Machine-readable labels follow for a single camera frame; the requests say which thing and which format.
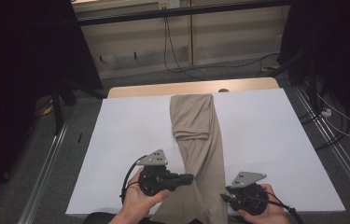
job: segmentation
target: hand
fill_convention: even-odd
[[[169,190],[165,189],[154,195],[146,196],[139,188],[137,181],[143,168],[140,168],[136,175],[128,181],[124,205],[119,213],[110,221],[110,224],[135,224],[148,214],[149,209],[157,203],[162,202],[169,195]]]
[[[271,185],[261,185],[261,187],[266,191],[274,195],[273,188]],[[268,194],[268,200],[272,202],[279,203],[274,196],[271,194]],[[285,210],[282,207],[276,206],[274,204],[268,203],[267,208],[265,211],[258,215],[258,216],[252,216],[248,212],[239,209],[238,213],[248,222],[251,222],[253,224],[289,224]]]

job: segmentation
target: white table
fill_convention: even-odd
[[[264,81],[273,83],[272,79],[241,80],[250,81],[257,82],[255,86]],[[223,89],[219,82],[194,84]],[[151,91],[156,86],[149,87],[143,88]],[[163,95],[158,96],[145,96],[140,93],[141,87],[128,87],[138,89],[133,95],[142,96],[118,96],[103,101],[67,215],[117,213],[121,208],[120,190],[129,168],[136,159],[156,149],[164,150],[171,172],[184,173],[169,118],[171,94],[167,93],[171,91],[165,87]],[[227,89],[230,92],[213,93],[223,141],[226,185],[231,184],[239,171],[263,173],[268,177],[259,183],[272,184],[281,201],[299,212],[343,211],[335,188],[277,83],[267,90]],[[235,213],[229,208],[229,214]]]

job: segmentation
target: black curtain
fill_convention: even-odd
[[[21,151],[36,100],[51,95],[53,81],[102,88],[80,27],[51,25],[76,20],[69,0],[0,0],[0,181]]]
[[[350,0],[294,1],[278,62],[298,53],[301,58],[288,68],[290,82],[301,84],[314,59],[324,88],[350,109]]]

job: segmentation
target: black mount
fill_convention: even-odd
[[[233,197],[221,194],[221,198],[224,202],[229,203],[234,211],[242,209],[250,213],[250,215],[256,216],[263,213],[267,207],[268,194],[256,183],[244,188],[227,186],[226,190]]]
[[[145,166],[139,176],[139,187],[148,196],[154,196],[163,189],[175,191],[177,187],[190,185],[194,175],[171,173],[165,165]]]

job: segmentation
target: pant leg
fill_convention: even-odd
[[[213,96],[182,95],[171,99],[171,120],[186,173],[193,174],[192,185],[178,188],[161,204],[152,220],[167,224],[227,222],[224,164]]]

